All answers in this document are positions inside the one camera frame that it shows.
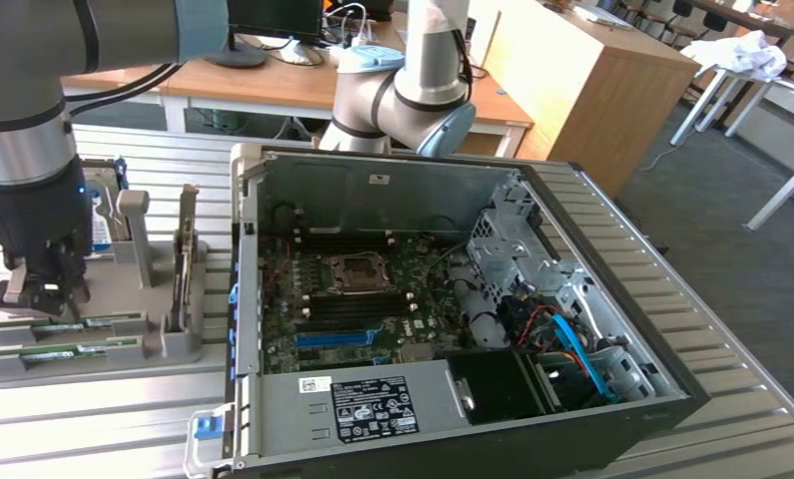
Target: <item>white table leg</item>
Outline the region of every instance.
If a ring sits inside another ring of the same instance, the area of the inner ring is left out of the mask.
[[[725,70],[723,70],[723,69],[716,70],[716,75],[713,76],[713,80],[711,80],[709,85],[704,89],[704,93],[701,93],[701,98],[699,98],[699,101],[692,106],[689,115],[687,115],[687,118],[684,118],[684,123],[680,124],[680,128],[675,132],[675,136],[672,137],[672,139],[668,142],[672,147],[676,147],[677,145],[680,145],[680,141],[683,140],[684,135],[687,134],[687,130],[689,130],[689,127],[692,126],[692,122],[695,122],[695,119],[699,118],[699,115],[701,114],[704,107],[709,103],[711,98],[713,98],[713,95],[716,94],[716,91],[719,90],[719,86],[721,85],[721,82],[725,79],[725,74],[727,74]]]
[[[496,157],[515,158],[515,152],[520,146],[520,140],[524,138],[524,127],[508,127],[505,134],[500,137],[497,149],[493,152]]]
[[[716,117],[719,110],[721,110],[721,107],[725,106],[725,102],[728,101],[728,98],[733,94],[733,90],[736,89],[739,82],[740,82],[739,78],[735,77],[731,79],[731,83],[728,83],[728,87],[725,88],[724,93],[716,99],[716,103],[711,107],[711,111],[707,112],[707,115],[704,116],[704,118],[701,119],[699,124],[695,126],[696,132],[701,133],[711,126],[711,122],[713,121],[713,118]]]
[[[167,116],[167,132],[187,133],[187,98],[163,97],[163,111]]]
[[[769,91],[771,87],[772,87],[772,82],[765,83],[757,89],[757,92],[755,92],[755,96],[752,96],[752,99],[745,104],[745,107],[743,107],[743,111],[740,112],[740,115],[737,115],[737,118],[733,120],[733,123],[728,127],[728,130],[725,130],[725,137],[733,136],[733,133],[737,131],[737,128],[740,127],[740,124],[743,123],[743,120],[745,120],[745,116],[749,114],[749,112],[755,109],[755,107],[760,103],[760,100],[764,98],[764,95]]]
[[[779,190],[779,193],[776,193],[775,196],[769,199],[767,205],[764,205],[764,208],[760,209],[755,217],[745,224],[745,227],[749,230],[756,231],[764,224],[764,222],[769,219],[775,211],[781,207],[781,205],[784,205],[784,203],[791,198],[794,198],[794,176],[781,187],[781,190]]]

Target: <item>slotted aluminum surface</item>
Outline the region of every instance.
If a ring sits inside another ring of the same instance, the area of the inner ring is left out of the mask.
[[[97,127],[80,127],[76,136],[84,158],[127,159],[131,188],[148,191],[152,199],[152,239],[171,237],[181,184],[200,187],[196,228],[211,246],[209,343],[193,364],[1,384],[0,478],[179,478],[187,419],[223,401],[228,156],[236,141]],[[588,178],[565,164],[536,169],[713,395],[680,427],[581,476],[794,478],[792,400]],[[563,239],[548,233],[565,254]]]

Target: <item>warning label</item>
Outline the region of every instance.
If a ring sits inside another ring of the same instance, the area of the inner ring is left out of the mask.
[[[403,376],[332,383],[332,403],[345,443],[420,431]]]

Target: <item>robotic arm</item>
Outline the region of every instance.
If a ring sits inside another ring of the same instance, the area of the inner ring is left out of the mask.
[[[0,309],[87,301],[89,202],[60,76],[181,62],[225,40],[224,0],[0,0]]]
[[[323,150],[385,153],[392,137],[421,156],[453,152],[475,115],[465,22],[465,1],[411,0],[404,57],[376,46],[347,51]]]

